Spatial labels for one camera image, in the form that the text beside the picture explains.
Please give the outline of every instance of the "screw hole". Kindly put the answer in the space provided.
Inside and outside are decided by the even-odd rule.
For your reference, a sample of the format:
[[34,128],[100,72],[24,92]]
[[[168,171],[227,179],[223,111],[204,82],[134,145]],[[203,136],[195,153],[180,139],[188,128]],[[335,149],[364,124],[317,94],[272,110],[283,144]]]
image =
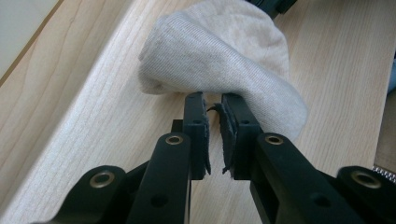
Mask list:
[[113,182],[115,176],[109,171],[103,171],[94,175],[90,180],[91,187],[95,189],[101,189]]
[[151,198],[151,205],[154,207],[164,207],[168,203],[168,197],[163,194],[157,194]]
[[355,180],[360,185],[363,185],[369,189],[379,189],[381,188],[381,182],[377,180],[372,175],[366,174],[362,171],[354,171],[351,174],[352,179]]
[[167,137],[165,142],[169,145],[178,145],[183,142],[183,138],[177,135],[172,135]]
[[283,139],[278,137],[278,136],[274,136],[274,135],[270,135],[270,136],[266,136],[265,137],[265,141],[269,144],[272,145],[281,145],[283,144]]
[[311,200],[319,207],[330,207],[332,203],[323,194],[313,193],[310,196]]

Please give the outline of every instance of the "white sock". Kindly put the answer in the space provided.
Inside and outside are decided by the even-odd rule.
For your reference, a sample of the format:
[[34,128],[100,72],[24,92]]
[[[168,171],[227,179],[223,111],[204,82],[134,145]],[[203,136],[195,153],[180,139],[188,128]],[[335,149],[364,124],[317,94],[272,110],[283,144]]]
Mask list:
[[208,0],[159,18],[139,55],[141,90],[233,92],[265,132],[295,139],[307,108],[289,84],[286,39],[242,0]]

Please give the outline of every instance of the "wooden table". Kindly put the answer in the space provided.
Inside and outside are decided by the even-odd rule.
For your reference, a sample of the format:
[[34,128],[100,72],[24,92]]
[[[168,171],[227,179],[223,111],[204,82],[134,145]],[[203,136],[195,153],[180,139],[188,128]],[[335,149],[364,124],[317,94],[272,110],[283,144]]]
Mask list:
[[[64,1],[0,88],[1,223],[48,220],[93,167],[149,159],[184,94],[146,95],[137,55],[156,19],[194,0]],[[295,145],[321,171],[371,168],[395,50],[395,1],[299,0],[276,18],[292,84],[310,108]],[[191,223],[259,223],[248,182],[221,174],[210,114],[213,175],[194,182]]]

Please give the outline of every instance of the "cloth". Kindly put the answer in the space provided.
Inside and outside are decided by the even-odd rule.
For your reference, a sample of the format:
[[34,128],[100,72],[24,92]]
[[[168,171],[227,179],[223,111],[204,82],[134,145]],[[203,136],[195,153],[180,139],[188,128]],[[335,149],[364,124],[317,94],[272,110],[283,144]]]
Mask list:
[[285,36],[241,0],[207,0],[158,19],[139,55],[141,90],[233,92],[265,132],[295,139],[307,108],[288,82]]

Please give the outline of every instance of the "wood grain surface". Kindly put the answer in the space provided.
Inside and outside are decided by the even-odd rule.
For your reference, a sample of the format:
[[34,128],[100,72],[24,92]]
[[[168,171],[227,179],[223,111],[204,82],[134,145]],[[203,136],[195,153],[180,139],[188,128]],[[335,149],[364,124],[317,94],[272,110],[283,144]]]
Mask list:
[[375,165],[396,174],[396,91],[391,92],[385,104],[381,132],[375,153]]
[[9,11],[4,13],[5,17],[0,18],[4,22],[0,28],[4,30],[1,32],[3,34],[8,32],[8,34],[0,36],[0,49],[5,51],[2,52],[0,62],[0,87],[35,42],[62,1],[8,1],[3,3],[10,5],[3,7]]
[[[129,171],[149,159],[182,119],[185,95],[141,93],[137,56],[159,16],[194,2],[62,3],[0,88],[1,223],[48,220],[91,168]],[[328,174],[374,163],[395,10],[390,0],[300,0],[276,18],[292,84],[310,108],[295,144]],[[191,223],[260,223],[248,183],[221,174],[219,119],[209,117],[213,175],[193,182]]]

